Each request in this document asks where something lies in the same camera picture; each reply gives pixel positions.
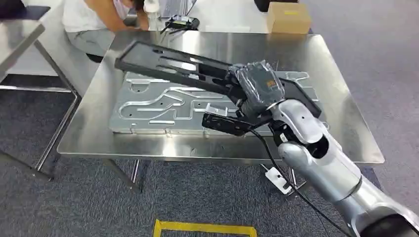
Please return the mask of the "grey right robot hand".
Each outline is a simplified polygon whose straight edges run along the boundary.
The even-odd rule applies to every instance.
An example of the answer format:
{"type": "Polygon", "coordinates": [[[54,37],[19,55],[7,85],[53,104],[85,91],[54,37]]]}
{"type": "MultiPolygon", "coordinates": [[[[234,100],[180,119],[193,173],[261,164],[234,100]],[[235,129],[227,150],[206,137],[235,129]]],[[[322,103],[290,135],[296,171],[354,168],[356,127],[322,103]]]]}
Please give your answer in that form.
{"type": "Polygon", "coordinates": [[[285,99],[284,86],[266,60],[233,64],[227,72],[232,82],[228,97],[246,119],[257,119],[285,99]]]}

